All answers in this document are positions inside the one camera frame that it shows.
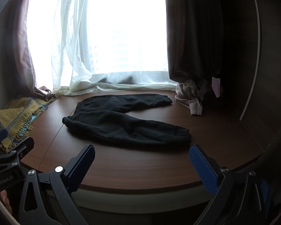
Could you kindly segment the person's left hand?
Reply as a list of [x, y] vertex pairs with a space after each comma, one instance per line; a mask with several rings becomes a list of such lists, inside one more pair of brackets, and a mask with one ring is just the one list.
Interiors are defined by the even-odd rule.
[[10, 202], [9, 202], [9, 199], [7, 197], [7, 192], [6, 190], [3, 190], [0, 192], [0, 200], [2, 202], [2, 204], [5, 206], [6, 210], [12, 214], [12, 208], [10, 206]]

